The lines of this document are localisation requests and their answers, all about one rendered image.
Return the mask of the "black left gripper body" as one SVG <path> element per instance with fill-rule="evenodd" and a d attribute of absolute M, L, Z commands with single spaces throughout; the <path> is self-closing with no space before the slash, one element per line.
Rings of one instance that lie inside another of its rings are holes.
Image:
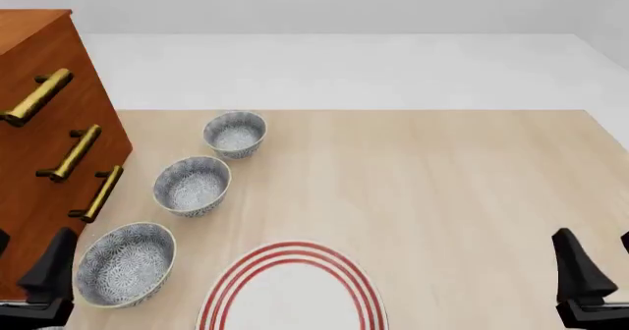
<path fill-rule="evenodd" d="M 58 299 L 51 303 L 0 302 L 0 330 L 38 330 L 66 325 L 74 303 Z"/>

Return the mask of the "large blue patterned bowl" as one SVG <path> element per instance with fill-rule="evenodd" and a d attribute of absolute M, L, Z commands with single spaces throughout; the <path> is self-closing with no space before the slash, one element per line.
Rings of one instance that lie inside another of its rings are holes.
<path fill-rule="evenodd" d="M 94 307 L 139 305 L 163 287 L 176 254 L 176 239 L 165 226 L 149 222 L 119 226 L 88 247 L 73 285 Z"/>

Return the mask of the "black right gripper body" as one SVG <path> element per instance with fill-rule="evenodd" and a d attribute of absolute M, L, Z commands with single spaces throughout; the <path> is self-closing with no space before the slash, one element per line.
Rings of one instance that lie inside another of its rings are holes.
<path fill-rule="evenodd" d="M 629 302 L 606 302 L 601 297 L 556 299 L 556 311 L 567 329 L 629 330 Z"/>

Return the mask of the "medium blue patterned bowl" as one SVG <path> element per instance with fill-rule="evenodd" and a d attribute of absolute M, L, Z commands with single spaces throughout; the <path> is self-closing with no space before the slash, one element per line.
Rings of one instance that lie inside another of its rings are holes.
<path fill-rule="evenodd" d="M 224 200 L 232 180 L 230 167 L 211 156 L 174 162 L 155 179 L 155 201 L 178 217 L 202 217 Z"/>

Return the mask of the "wooden cabinet with drawers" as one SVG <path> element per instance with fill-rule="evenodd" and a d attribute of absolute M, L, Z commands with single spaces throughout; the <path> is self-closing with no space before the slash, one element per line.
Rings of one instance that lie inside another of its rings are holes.
<path fill-rule="evenodd" d="M 59 229 L 81 232 L 132 144 L 67 10 L 0 10 L 0 300 Z"/>

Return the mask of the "small blue patterned bowl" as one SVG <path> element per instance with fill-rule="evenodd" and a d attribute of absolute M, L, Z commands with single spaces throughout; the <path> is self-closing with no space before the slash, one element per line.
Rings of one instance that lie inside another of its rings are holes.
<path fill-rule="evenodd" d="M 221 159 L 239 160 L 253 155 L 267 133 L 267 124 L 251 111 L 228 111 L 214 117 L 202 129 L 205 143 Z"/>

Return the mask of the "white plate with red rings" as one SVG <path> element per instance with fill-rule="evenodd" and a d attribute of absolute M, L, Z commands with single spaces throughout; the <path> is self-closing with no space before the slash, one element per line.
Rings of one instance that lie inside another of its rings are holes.
<path fill-rule="evenodd" d="M 311 241 L 282 241 L 252 249 L 217 277 L 195 330 L 389 330 L 389 322 L 360 264 Z"/>

